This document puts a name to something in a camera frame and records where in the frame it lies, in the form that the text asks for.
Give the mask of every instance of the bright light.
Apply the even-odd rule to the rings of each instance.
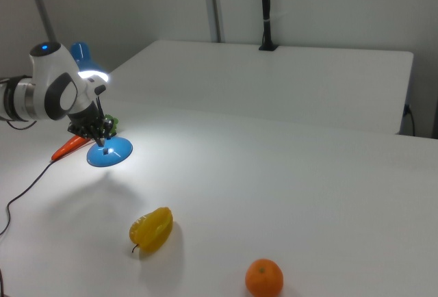
[[[80,71],[78,72],[78,74],[82,79],[87,79],[90,78],[91,76],[99,76],[100,78],[108,82],[108,75],[105,73],[101,73],[100,71],[87,70],[87,71]]]

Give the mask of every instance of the white wall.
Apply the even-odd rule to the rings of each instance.
[[[220,5],[226,42],[261,42],[261,0],[220,0]],[[282,45],[413,52],[408,101],[417,134],[431,135],[438,92],[438,0],[271,0],[271,18],[273,40]]]
[[[46,39],[34,0],[0,0],[0,77],[32,74],[29,51]]]
[[[207,0],[43,0],[58,41],[86,41],[106,70],[159,40],[211,42]]]

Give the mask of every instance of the white tabletop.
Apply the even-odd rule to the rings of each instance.
[[[436,141],[103,106],[133,153],[94,168],[81,149],[13,204],[0,238],[11,297],[243,297],[260,257],[280,265],[284,297],[436,296]],[[70,137],[65,129],[65,120],[0,125],[2,209]],[[150,257],[131,254],[131,223],[161,206],[175,218],[169,240]]]
[[[413,55],[155,42],[111,74],[115,99],[395,134]]]

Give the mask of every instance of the orange carrot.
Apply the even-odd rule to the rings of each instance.
[[[60,157],[65,156],[67,153],[73,152],[87,143],[90,138],[82,138],[80,136],[73,136],[66,144],[52,155],[52,161],[58,160]]]

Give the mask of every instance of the orange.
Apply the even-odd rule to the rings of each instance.
[[[254,297],[276,297],[283,289],[283,273],[275,262],[258,259],[246,271],[245,285]]]

